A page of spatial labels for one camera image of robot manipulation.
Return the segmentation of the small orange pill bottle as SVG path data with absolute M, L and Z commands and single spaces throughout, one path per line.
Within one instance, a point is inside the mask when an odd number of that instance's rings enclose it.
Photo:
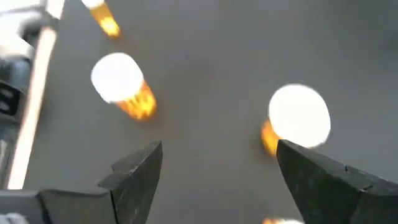
M 304 223 L 295 219 L 265 218 L 262 221 L 262 224 L 304 224 Z
M 81 0 L 105 34 L 118 38 L 121 30 L 105 0 Z

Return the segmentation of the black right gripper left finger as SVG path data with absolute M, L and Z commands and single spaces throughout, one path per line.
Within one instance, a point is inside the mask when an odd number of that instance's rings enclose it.
M 0 190 L 0 224 L 146 224 L 162 159 L 154 141 L 112 164 L 90 189 Z

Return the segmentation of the large orange pill bottle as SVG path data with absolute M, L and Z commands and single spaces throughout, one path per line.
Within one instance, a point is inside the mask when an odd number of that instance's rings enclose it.
M 143 121 L 154 115 L 156 98 L 142 70 L 128 54 L 105 55 L 92 68 L 90 78 L 105 102 L 116 105 L 133 119 Z
M 261 139 L 266 151 L 276 156 L 281 139 L 312 149 L 326 143 L 330 131 L 331 118 L 322 96 L 309 86 L 291 83 L 271 96 Z

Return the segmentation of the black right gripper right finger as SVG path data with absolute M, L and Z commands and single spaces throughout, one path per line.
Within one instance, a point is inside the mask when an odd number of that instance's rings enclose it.
M 288 140 L 277 161 L 305 224 L 398 224 L 398 184 Z

